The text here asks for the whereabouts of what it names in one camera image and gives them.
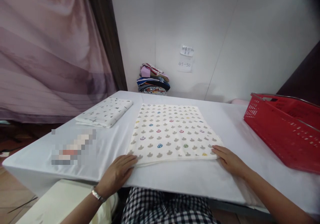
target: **paper sign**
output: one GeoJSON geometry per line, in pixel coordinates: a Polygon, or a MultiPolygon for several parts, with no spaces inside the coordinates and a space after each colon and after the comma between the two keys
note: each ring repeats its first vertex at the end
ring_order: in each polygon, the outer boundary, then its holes
{"type": "Polygon", "coordinates": [[[192,57],[193,53],[194,53],[194,49],[192,47],[185,46],[185,45],[181,46],[180,54],[192,57]]]}
{"type": "Polygon", "coordinates": [[[188,58],[184,55],[180,55],[180,61],[178,63],[178,71],[192,72],[193,62],[194,62],[193,58],[188,58]]]}

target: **white wall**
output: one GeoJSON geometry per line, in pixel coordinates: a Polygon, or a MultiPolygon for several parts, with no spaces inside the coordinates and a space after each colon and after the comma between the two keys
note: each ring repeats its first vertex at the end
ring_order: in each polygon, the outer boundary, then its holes
{"type": "Polygon", "coordinates": [[[142,63],[155,64],[155,0],[112,0],[128,91],[142,63]]]}
{"type": "Polygon", "coordinates": [[[276,93],[320,39],[307,0],[113,0],[129,91],[141,63],[170,76],[168,95],[227,102],[276,93]],[[195,49],[177,71],[180,44],[195,49]]]}

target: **pink curtain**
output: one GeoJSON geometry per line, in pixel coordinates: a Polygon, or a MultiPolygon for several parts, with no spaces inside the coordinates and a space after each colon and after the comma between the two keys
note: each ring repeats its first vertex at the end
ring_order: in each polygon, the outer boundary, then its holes
{"type": "Polygon", "coordinates": [[[89,0],[0,0],[0,120],[63,123],[116,92],[89,0]]]}

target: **black and white checkered fabric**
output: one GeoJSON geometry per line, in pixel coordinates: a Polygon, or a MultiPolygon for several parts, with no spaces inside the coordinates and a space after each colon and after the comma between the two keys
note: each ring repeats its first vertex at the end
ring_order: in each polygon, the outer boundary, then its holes
{"type": "Polygon", "coordinates": [[[219,224],[205,198],[173,194],[166,198],[160,191],[131,188],[123,210],[122,224],[219,224]]]}

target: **red plastic basket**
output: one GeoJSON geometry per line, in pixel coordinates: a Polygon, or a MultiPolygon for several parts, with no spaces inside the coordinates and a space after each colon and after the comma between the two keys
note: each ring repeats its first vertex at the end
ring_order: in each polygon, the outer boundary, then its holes
{"type": "Polygon", "coordinates": [[[286,166],[320,174],[320,107],[294,97],[251,96],[246,123],[286,166]]]}

